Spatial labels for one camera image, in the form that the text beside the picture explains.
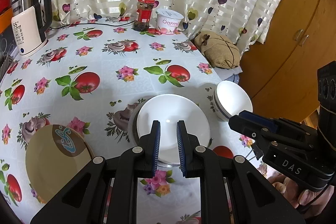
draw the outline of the tablecloth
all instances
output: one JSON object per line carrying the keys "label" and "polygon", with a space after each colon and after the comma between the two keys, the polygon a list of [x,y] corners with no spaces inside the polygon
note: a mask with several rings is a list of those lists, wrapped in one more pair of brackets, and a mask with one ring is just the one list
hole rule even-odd
{"label": "tablecloth", "polygon": [[[122,20],[126,21],[88,23],[121,25],[128,19]],[[221,80],[184,34],[159,35],[153,28],[139,33],[131,24],[74,24],[50,31],[48,39],[31,57],[17,57],[0,86],[0,191],[23,223],[30,223],[44,203],[26,173],[27,141],[49,123],[70,126],[84,136],[95,155],[109,159],[134,146],[127,119],[137,104],[174,93],[205,113],[211,149],[225,145],[234,155],[250,152],[252,140],[230,130],[214,113],[213,90]],[[255,159],[251,162],[260,165]],[[158,169],[157,180],[138,181],[137,222],[197,223],[199,179],[183,178],[179,167]],[[21,196],[11,197],[6,191],[9,177],[17,180]]]}

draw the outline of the kettle handle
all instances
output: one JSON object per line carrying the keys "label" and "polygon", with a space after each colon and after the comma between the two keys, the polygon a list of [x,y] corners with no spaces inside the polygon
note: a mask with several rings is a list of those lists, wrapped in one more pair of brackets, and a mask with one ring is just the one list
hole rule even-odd
{"label": "kettle handle", "polygon": [[43,42],[46,39],[45,31],[50,27],[53,22],[53,10],[51,8],[51,0],[43,0],[44,2],[44,12],[46,22],[43,25],[42,15],[41,15],[41,6],[39,0],[33,0],[33,6],[35,8],[36,22],[39,29],[41,41]]}

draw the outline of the metal screw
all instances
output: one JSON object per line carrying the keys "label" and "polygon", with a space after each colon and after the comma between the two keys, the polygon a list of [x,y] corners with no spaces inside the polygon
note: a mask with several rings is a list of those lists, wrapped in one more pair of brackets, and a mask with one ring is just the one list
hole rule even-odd
{"label": "metal screw", "polygon": [[140,146],[133,147],[132,151],[134,153],[141,153],[142,152],[142,147],[140,147]]}
{"label": "metal screw", "polygon": [[242,164],[245,161],[245,158],[243,156],[236,156],[235,161]]}
{"label": "metal screw", "polygon": [[103,158],[100,157],[100,156],[95,157],[95,158],[93,159],[93,163],[94,163],[94,164],[100,164],[100,163],[102,163],[102,162],[103,162]]}
{"label": "metal screw", "polygon": [[205,152],[205,147],[199,145],[199,146],[197,146],[197,147],[195,148],[195,150],[196,150],[197,152],[199,152],[199,153],[203,153],[203,152]]}

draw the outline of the cabinet door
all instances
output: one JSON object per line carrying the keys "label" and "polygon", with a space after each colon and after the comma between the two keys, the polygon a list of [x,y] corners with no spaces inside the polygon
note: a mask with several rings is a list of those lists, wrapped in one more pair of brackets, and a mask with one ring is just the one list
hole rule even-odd
{"label": "cabinet door", "polygon": [[239,85],[253,98],[277,73],[295,49],[295,34],[307,29],[319,0],[281,0],[264,45],[256,42],[241,58]]}
{"label": "cabinet door", "polygon": [[309,38],[300,42],[278,73],[252,99],[255,113],[301,122],[317,109],[317,70],[336,60],[335,22],[336,0],[320,0],[304,35]]}

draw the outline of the large white bowl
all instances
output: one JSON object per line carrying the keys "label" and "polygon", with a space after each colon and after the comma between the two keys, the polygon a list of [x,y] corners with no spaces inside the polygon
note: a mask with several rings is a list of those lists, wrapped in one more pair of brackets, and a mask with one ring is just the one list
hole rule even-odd
{"label": "large white bowl", "polygon": [[149,99],[140,109],[137,119],[139,137],[151,132],[152,123],[161,125],[159,160],[168,164],[180,164],[176,125],[183,120],[187,132],[198,137],[200,145],[207,146],[210,127],[203,111],[191,100],[175,95],[162,94]]}
{"label": "large white bowl", "polygon": [[228,121],[243,110],[252,112],[252,102],[246,92],[231,81],[220,82],[214,90],[214,109],[219,118]]}

